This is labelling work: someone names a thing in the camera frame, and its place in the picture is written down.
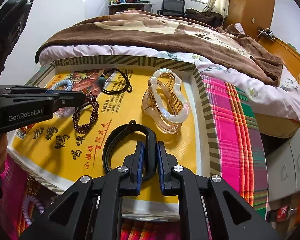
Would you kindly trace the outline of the black wristband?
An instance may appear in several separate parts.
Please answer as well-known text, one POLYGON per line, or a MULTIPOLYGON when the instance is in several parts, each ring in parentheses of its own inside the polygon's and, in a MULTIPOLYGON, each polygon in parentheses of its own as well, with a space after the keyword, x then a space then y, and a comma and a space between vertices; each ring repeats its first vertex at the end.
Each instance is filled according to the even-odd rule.
POLYGON ((125 137, 135 131, 141 132, 146 136, 145 152, 143 155, 143 167, 145 169, 145 174, 142 176, 142 181, 148 181, 155 175, 157 169, 155 153, 157 137, 150 128, 137 124, 135 120, 131 120, 128 124, 115 128, 107 137, 102 153, 103 170, 105 173, 111 171, 110 162, 117 145, 125 139, 125 137))

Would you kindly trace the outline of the striped cardboard tray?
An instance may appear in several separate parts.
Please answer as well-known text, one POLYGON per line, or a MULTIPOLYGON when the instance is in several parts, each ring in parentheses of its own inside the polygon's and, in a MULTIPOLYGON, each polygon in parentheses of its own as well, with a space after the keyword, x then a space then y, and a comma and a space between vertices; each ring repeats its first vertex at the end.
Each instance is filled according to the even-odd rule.
POLYGON ((11 158, 42 185, 62 194, 82 175, 104 175, 102 152, 106 139, 115 128, 135 120, 153 130, 180 165, 209 176, 210 161, 218 154, 219 145, 203 77, 194 63, 126 55, 73 57, 42 68, 43 77, 33 78, 32 84, 49 88, 70 78, 75 90, 92 90, 97 75, 110 68, 126 72, 133 90, 118 95, 99 92, 98 120, 88 134, 76 133, 72 109, 64 108, 50 120, 16 130, 8 147, 11 158), (174 134, 162 131, 142 109, 148 80, 162 68, 181 78, 180 90, 189 102, 189 116, 174 134))

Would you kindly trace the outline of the plaid colourful cloth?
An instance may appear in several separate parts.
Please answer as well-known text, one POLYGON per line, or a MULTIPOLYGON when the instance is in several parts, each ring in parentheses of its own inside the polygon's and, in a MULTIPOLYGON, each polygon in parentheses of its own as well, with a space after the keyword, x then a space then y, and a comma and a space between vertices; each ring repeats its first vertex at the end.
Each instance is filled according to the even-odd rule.
MULTIPOLYGON (((245 93, 234 85, 214 77, 201 75, 209 98, 219 152, 211 159, 211 174, 224 178, 264 219, 268 198, 266 156, 253 111, 245 93)), ((46 188, 32 181, 30 175, 10 156, 1 175, 3 197, 0 200, 0 226, 10 239, 18 239, 27 228, 22 204, 31 190, 37 190, 41 203, 48 201, 46 188)), ((158 177, 142 186, 139 204, 177 204, 177 197, 159 196, 158 177)), ((180 239, 177 222, 141 221, 124 219, 121 239, 180 239)))

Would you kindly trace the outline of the wooden desk shelf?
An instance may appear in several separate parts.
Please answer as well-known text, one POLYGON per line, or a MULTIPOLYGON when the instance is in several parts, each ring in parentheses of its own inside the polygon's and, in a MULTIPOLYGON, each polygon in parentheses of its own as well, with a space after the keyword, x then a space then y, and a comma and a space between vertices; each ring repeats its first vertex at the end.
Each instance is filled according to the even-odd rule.
POLYGON ((127 10, 141 10, 141 11, 152 11, 152 4, 146 2, 135 2, 135 3, 117 3, 108 5, 109 14, 115 15, 127 10))

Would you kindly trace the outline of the grey drawer cabinet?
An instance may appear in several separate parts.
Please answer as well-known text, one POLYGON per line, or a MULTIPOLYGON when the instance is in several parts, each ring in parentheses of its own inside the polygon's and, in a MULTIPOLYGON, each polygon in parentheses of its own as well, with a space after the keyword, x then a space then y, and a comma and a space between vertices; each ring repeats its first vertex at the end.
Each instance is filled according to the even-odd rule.
POLYGON ((270 202, 300 191, 300 128, 266 159, 270 202))

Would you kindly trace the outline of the cola bottle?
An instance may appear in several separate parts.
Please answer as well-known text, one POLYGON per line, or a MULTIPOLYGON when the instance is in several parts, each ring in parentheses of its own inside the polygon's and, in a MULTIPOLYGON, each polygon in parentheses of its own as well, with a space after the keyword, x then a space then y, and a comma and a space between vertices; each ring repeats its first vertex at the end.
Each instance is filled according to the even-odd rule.
POLYGON ((289 220, 297 213, 296 207, 285 205, 276 210, 270 210, 267 212, 266 221, 281 223, 289 220))

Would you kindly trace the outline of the bed with white sheet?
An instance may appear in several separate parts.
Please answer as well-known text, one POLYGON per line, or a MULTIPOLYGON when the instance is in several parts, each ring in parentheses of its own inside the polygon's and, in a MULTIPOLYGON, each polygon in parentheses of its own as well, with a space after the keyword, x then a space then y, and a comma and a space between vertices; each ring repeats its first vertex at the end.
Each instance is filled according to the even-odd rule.
MULTIPOLYGON (((233 24, 245 34, 240 24, 233 24)), ((266 85, 232 68, 226 68, 194 53, 171 53, 147 47, 119 45, 50 46, 39 55, 38 63, 48 64, 57 59, 93 55, 149 56, 194 64, 200 74, 228 82, 245 92, 256 114, 260 132, 272 137, 291 137, 300 127, 300 85, 283 62, 279 86, 266 85)))

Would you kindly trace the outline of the brown blanket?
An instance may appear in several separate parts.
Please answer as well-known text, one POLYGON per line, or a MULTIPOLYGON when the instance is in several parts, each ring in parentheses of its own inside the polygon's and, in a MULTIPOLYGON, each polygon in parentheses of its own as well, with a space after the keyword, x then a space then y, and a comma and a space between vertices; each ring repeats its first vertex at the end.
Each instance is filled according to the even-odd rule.
POLYGON ((232 68, 266 85, 279 86, 283 62, 231 24, 226 29, 177 16, 141 10, 99 16, 76 23, 51 36, 37 50, 70 45, 138 46, 171 53, 194 53, 232 68))

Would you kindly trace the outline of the black office chair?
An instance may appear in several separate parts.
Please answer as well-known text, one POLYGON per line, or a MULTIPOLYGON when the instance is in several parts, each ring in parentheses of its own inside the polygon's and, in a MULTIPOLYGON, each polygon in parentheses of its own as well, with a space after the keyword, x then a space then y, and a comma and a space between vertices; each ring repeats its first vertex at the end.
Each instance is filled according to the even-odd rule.
POLYGON ((158 15, 184 17, 184 0, 162 0, 161 9, 157 10, 158 15))

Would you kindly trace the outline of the wooden headboard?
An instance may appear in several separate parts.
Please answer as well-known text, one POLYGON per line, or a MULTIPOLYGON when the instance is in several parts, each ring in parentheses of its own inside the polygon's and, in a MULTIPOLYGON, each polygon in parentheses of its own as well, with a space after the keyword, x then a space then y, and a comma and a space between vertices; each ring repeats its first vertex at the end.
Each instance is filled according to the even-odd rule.
POLYGON ((261 35, 257 39, 257 42, 270 53, 280 57, 288 71, 296 78, 300 85, 300 54, 278 38, 271 40, 261 35))

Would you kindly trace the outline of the wooden wardrobe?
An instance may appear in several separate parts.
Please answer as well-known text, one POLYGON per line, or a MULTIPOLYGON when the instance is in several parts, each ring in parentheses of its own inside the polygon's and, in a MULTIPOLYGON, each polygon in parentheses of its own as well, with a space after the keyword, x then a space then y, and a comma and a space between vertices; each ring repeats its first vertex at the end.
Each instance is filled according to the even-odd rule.
POLYGON ((223 27, 240 23, 244 32, 256 38, 259 31, 269 28, 275 0, 229 0, 229 12, 223 27))

